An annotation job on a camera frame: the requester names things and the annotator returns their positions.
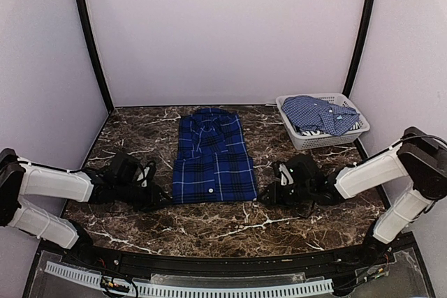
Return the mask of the blue plaid long sleeve shirt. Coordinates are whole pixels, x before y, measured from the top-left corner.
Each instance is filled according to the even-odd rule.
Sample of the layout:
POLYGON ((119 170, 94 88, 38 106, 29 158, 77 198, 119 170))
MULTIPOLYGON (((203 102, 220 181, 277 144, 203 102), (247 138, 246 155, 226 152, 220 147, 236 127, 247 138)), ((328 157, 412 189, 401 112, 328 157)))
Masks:
POLYGON ((254 162, 237 113, 204 108, 180 119, 172 196, 174 204, 257 198, 254 162))

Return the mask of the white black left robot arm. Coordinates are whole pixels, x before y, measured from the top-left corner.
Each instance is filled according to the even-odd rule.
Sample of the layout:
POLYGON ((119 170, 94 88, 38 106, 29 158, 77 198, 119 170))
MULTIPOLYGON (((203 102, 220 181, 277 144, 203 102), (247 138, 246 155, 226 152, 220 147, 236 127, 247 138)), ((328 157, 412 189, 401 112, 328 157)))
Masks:
POLYGON ((98 262, 98 251, 82 226, 37 207, 28 195, 62 198, 87 204, 124 202, 134 211, 148 212, 172 204, 153 181, 154 161, 142 165, 124 152, 99 169, 64 170, 28 161, 13 149, 1 151, 1 226, 17 228, 38 239, 71 250, 83 267, 98 262))

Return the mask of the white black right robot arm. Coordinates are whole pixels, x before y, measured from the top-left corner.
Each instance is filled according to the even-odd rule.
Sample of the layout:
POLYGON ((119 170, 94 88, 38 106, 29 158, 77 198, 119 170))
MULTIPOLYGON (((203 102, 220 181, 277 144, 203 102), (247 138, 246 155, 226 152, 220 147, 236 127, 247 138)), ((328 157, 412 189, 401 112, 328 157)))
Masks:
POLYGON ((416 127, 379 153, 324 174, 310 155, 273 165, 277 180, 258 196, 266 205, 295 207, 310 201, 339 205, 377 186, 405 179, 408 186, 369 229, 356 259, 370 266, 398 234, 423 212, 446 198, 446 141, 416 127))

